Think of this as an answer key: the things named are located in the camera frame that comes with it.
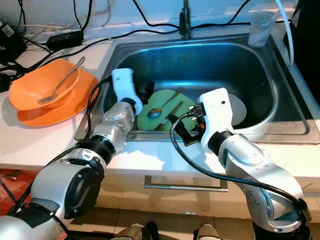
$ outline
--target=white cabinet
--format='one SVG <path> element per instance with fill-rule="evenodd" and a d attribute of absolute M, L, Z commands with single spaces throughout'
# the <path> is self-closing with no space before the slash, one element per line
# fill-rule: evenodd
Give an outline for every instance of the white cabinet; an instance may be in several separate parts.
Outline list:
<path fill-rule="evenodd" d="M 299 178 L 298 181 L 301 187 L 307 186 L 305 191 L 316 190 L 316 184 L 313 188 L 310 185 L 312 179 Z M 145 188 L 145 185 L 157 188 Z M 152 176 L 150 179 L 145 175 L 109 174 L 102 183 L 97 207 L 249 219 L 242 191 L 232 182 L 227 183 L 227 191 L 220 187 L 219 180 L 208 177 Z M 320 193 L 319 196 L 306 193 L 305 200 L 312 221 L 320 223 Z"/>

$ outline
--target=wall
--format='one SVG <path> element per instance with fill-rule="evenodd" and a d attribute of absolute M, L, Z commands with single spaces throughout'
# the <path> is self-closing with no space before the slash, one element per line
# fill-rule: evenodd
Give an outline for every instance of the wall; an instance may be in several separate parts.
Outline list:
<path fill-rule="evenodd" d="M 182 0 L 137 0 L 146 17 L 150 21 L 169 19 L 170 23 L 179 23 L 179 12 L 181 11 Z M 282 0 L 286 8 L 295 6 L 298 0 Z M 83 16 L 88 11 L 89 0 L 76 0 L 78 16 Z M 101 11 L 106 8 L 106 0 L 94 0 L 94 11 Z M 206 20 L 217 19 L 217 16 L 230 13 L 233 14 L 244 2 L 244 0 L 189 0 L 191 16 Z M 70 24 L 75 21 L 72 0 L 23 0 L 28 24 Z M 275 9 L 277 6 L 274 0 L 252 0 L 242 10 L 238 21 L 248 21 L 244 15 L 248 11 Z M 17 0 L 1 0 L 0 19 L 11 24 L 17 24 L 20 15 L 20 8 Z M 106 22 L 108 14 L 95 16 L 91 25 L 99 25 Z M 124 24 L 141 22 L 132 0 L 112 0 L 111 18 L 109 24 Z"/>

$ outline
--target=faucet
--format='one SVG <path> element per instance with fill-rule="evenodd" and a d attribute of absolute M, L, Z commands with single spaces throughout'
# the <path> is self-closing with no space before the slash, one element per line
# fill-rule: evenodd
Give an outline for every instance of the faucet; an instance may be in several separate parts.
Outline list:
<path fill-rule="evenodd" d="M 191 38 L 191 20 L 188 0 L 183 0 L 182 12 L 180 12 L 179 32 L 183 39 Z"/>

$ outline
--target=green plate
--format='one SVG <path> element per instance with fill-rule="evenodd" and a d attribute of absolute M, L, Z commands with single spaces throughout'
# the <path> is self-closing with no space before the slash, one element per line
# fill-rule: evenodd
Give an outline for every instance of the green plate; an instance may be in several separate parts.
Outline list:
<path fill-rule="evenodd" d="M 165 117 L 180 103 L 183 101 L 183 104 L 175 112 L 174 115 L 181 116 L 182 114 L 189 111 L 188 107 L 195 105 L 195 103 L 183 94 L 179 94 L 174 99 L 172 99 L 164 108 L 162 113 L 157 118 L 149 118 L 147 116 L 148 112 L 154 108 L 160 108 L 173 94 L 175 91 L 170 89 L 164 89 L 156 91 L 149 99 L 148 104 L 143 107 L 142 112 L 138 115 L 137 126 L 140 130 L 153 131 L 164 119 Z M 191 120 L 190 117 L 182 120 L 185 128 L 190 131 L 197 124 L 196 120 Z M 171 122 L 167 123 L 161 128 L 161 131 L 169 132 L 171 128 Z"/>

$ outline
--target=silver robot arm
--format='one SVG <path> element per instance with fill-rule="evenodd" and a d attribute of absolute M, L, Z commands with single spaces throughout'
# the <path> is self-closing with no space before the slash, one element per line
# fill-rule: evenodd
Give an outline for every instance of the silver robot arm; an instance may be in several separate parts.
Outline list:
<path fill-rule="evenodd" d="M 303 200 L 302 189 L 289 172 L 272 162 L 264 149 L 243 135 L 234 133 L 231 126 L 232 110 L 226 89 L 207 92 L 201 95 L 199 100 L 205 112 L 206 123 L 201 146 L 204 151 L 218 156 L 226 175 L 265 183 Z M 236 184 L 245 194 L 254 222 L 256 240 L 309 239 L 309 228 L 290 200 L 263 188 Z"/>
<path fill-rule="evenodd" d="M 143 107 L 131 69 L 114 70 L 112 81 L 118 102 L 88 139 L 39 172 L 27 208 L 0 217 L 1 240 L 55 240 L 74 218 L 94 207 L 107 165 L 124 148 Z"/>

